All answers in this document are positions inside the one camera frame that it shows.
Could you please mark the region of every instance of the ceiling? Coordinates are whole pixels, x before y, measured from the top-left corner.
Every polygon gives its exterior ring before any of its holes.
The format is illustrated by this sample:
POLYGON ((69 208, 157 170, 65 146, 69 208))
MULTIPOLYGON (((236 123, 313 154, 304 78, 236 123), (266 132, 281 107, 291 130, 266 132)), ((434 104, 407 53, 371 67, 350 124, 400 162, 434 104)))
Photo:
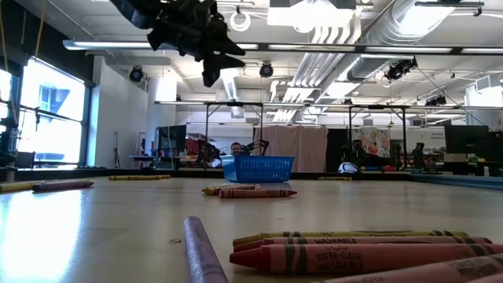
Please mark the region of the ceiling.
MULTIPOLYGON (((42 1, 17 0, 22 6, 35 15, 40 15, 42 1)), ((269 0, 255 2, 256 13, 265 13, 269 0)), ((374 8, 366 11, 362 26, 367 25, 390 0, 373 0, 374 8)), ((485 14, 500 15, 503 17, 502 0, 485 0, 483 11, 485 14)), ((232 9, 220 9, 229 19, 232 9)), ((472 13, 473 10, 459 9, 454 14, 472 13)), ((117 9, 106 0, 48 0, 46 22, 71 39, 107 39, 107 40, 136 40, 144 41, 148 31, 135 28, 125 20, 117 9)), ((503 46, 503 33, 501 25, 503 18, 466 16, 449 16, 432 33, 419 43, 424 45, 486 45, 503 46)), ((235 42, 309 42, 314 33, 303 34, 290 27, 272 27, 266 20, 252 17, 251 26, 247 31, 231 30, 229 37, 235 42)), ((270 61, 274 66, 274 78, 291 78, 296 73, 302 53, 258 53, 248 52, 242 59, 246 63, 242 76, 236 78, 238 89, 268 90, 272 79, 261 79, 259 67, 263 61, 270 61)), ((115 52, 114 58, 122 58, 122 69, 128 69, 135 57, 168 57, 171 59, 171 70, 176 70, 183 87, 178 91, 184 97, 198 94, 211 94, 222 83, 217 82, 212 88, 203 86, 202 64, 195 62, 191 57, 180 57, 174 51, 123 51, 115 52)), ((415 70, 408 74, 404 80, 395 82, 391 87, 386 87, 387 82, 381 82, 382 74, 378 73, 371 79, 374 83, 365 83, 356 91, 354 103, 383 103, 390 99, 395 103, 412 103, 417 96, 428 94, 435 86, 446 86, 447 93, 458 103, 463 101, 465 86, 470 80, 460 78, 477 78, 486 71, 503 70, 503 57, 446 57, 446 56, 420 56, 417 58, 420 69, 424 74, 415 70)), ((150 66, 146 70, 151 76, 165 75, 164 66, 150 66)))

